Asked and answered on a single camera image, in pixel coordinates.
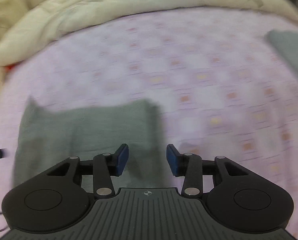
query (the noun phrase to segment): gray-green fabric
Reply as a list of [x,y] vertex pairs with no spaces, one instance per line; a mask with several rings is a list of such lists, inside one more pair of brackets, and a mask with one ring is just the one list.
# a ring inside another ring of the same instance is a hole
[[[114,153],[129,146],[129,160],[119,187],[164,187],[161,132],[158,108],[146,100],[116,107],[89,107],[51,113],[33,100],[21,120],[14,166],[14,186],[60,161],[79,156],[90,160],[101,153]],[[93,192],[92,177],[82,187]]]
[[298,33],[270,31],[268,41],[298,73]]

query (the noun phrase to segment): white blanket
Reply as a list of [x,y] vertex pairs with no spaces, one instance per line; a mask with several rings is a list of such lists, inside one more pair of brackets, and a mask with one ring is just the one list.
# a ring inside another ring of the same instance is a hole
[[[298,23],[298,11],[288,0],[48,0],[0,41],[0,66],[27,59],[66,33],[121,16],[204,5],[272,12]],[[0,83],[3,76],[1,68]]]

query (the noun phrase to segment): folded cloth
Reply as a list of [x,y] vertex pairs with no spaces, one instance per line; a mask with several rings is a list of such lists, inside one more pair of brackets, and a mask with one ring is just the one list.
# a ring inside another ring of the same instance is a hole
[[[158,120],[157,106],[147,100],[58,113],[30,100],[20,124],[14,186],[70,156],[90,160],[101,153],[114,153],[127,143],[129,160],[123,174],[112,177],[115,189],[164,187]],[[92,176],[83,176],[82,187],[93,192]]]
[[298,73],[298,33],[270,31],[267,40]]

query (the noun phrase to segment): bed sheet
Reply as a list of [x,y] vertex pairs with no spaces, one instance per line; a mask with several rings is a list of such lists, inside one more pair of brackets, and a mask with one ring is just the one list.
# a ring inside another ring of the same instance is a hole
[[28,97],[51,111],[149,98],[161,106],[166,144],[225,155],[285,188],[295,202],[287,229],[298,238],[298,78],[265,42],[273,28],[298,31],[260,12],[176,9],[84,29],[31,57],[0,96],[0,210]]

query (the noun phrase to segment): metal pin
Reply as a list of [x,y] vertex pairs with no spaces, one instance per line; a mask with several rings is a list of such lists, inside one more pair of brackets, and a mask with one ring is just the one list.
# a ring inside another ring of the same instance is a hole
[[185,189],[185,193],[190,196],[198,195],[200,190],[195,187],[188,187]]
[[96,193],[100,196],[106,196],[111,194],[112,190],[107,188],[107,187],[101,187],[99,189],[97,189]]

